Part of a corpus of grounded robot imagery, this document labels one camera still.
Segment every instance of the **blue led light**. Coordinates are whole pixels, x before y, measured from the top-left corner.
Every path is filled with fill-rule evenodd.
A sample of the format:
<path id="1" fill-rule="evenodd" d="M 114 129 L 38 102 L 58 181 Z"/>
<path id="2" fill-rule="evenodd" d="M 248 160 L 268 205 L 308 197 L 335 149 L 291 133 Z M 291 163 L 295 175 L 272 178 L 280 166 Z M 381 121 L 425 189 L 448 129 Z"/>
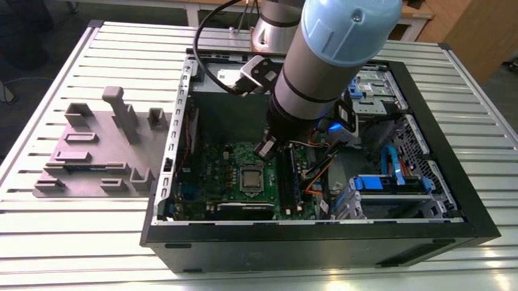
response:
<path id="1" fill-rule="evenodd" d="M 328 130 L 329 130 L 329 132 L 332 132 L 332 131 L 339 130 L 339 129 L 341 129 L 341 124 L 335 122 L 333 124 L 331 124 Z"/>

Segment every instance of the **wooden cabinet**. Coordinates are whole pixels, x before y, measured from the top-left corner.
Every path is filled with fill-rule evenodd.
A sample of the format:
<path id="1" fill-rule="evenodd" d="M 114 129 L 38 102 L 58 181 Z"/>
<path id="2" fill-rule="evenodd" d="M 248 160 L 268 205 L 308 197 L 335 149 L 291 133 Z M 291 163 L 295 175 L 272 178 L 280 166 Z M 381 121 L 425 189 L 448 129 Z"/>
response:
<path id="1" fill-rule="evenodd" d="M 483 83 L 518 48 L 516 0 L 425 0 L 435 18 L 417 41 L 445 42 Z"/>

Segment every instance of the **black robot arm segment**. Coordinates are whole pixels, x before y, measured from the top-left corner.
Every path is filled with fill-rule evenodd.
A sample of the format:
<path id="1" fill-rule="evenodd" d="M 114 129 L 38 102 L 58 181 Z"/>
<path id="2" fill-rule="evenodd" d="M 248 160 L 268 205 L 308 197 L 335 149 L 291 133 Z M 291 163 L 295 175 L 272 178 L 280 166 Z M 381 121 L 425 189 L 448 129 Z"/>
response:
<path id="1" fill-rule="evenodd" d="M 263 142 L 255 153 L 273 156 L 307 136 L 327 115 L 363 64 L 381 49 L 400 16 L 400 0 L 307 0 L 269 100 Z"/>

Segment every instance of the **slotted aluminum table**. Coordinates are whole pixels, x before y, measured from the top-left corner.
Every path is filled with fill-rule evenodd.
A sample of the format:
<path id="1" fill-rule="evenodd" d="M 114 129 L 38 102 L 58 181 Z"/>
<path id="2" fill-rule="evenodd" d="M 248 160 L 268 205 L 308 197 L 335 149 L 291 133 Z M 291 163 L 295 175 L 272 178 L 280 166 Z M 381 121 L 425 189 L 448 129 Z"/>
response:
<path id="1" fill-rule="evenodd" d="M 97 22 L 88 27 L 0 167 L 0 287 L 96 290 L 511 290 L 518 286 L 516 135 L 455 55 L 435 44 L 388 42 L 457 154 L 502 238 L 400 269 L 173 274 L 138 246 L 146 200 L 37 199 L 36 179 L 70 102 L 109 110 L 104 86 L 124 87 L 134 111 L 172 112 L 194 29 Z M 204 48 L 249 50 L 248 33 L 206 29 Z"/>

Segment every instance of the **metal panel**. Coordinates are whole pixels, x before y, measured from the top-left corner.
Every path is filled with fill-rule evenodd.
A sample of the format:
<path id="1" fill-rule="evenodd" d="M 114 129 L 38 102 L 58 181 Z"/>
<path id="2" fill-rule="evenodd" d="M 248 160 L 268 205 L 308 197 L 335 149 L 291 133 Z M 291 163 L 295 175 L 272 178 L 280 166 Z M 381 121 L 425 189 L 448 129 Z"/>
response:
<path id="1" fill-rule="evenodd" d="M 248 274 L 172 274 L 149 249 L 138 246 L 146 201 L 36 199 L 33 182 L 62 131 L 70 102 L 109 110 L 102 86 L 121 85 L 138 112 L 173 111 L 184 50 L 194 29 L 105 22 L 84 34 L 0 167 L 0 286 L 54 284 L 105 290 L 511 290 L 518 285 L 518 151 L 508 129 L 472 81 L 435 44 L 389 41 L 377 59 L 403 61 L 502 238 L 453 250 L 409 268 L 305 270 Z M 208 28 L 201 47 L 249 50 L 249 35 Z M 160 284 L 141 281 L 161 281 Z M 86 283 L 124 283 L 85 285 Z"/>

